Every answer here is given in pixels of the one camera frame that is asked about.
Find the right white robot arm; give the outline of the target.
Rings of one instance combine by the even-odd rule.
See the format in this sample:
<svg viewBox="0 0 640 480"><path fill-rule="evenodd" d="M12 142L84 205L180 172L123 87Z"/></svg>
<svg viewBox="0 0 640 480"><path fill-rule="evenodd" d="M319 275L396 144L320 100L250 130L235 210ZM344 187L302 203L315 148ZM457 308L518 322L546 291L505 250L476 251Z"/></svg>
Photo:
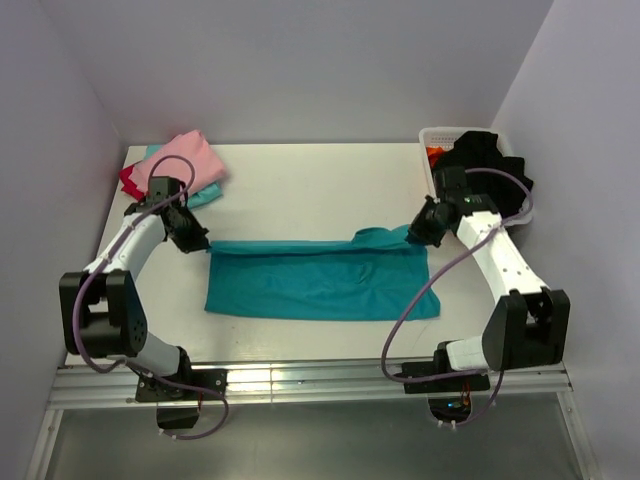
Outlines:
<svg viewBox="0 0 640 480"><path fill-rule="evenodd" d="M555 365L562 361L570 314L570 299L551 289L527 264L511 240L507 227L530 216L530 189L515 176L489 169L522 190L518 212L503 217L493 197L472 191L468 178L474 169L447 167L434 174L435 194L408 229L407 240L440 245L452 233L465 247L487 282L494 309L481 335L446 342L433 365L435 383L452 390L468 372L505 371Z"/></svg>

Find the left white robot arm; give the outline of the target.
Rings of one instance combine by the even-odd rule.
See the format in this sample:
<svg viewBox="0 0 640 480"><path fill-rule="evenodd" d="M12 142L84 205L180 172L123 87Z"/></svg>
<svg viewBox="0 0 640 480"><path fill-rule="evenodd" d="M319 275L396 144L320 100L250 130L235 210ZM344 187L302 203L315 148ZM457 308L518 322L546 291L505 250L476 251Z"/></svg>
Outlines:
<svg viewBox="0 0 640 480"><path fill-rule="evenodd" d="M183 399L195 386L186 352L149 332L135 280L153 251L170 240L183 253L205 251L208 230L186 205L184 182L154 177L149 192L125 211L116 237L79 272L65 273L59 298L67 352L94 366L113 359L159 377L159 388Z"/></svg>

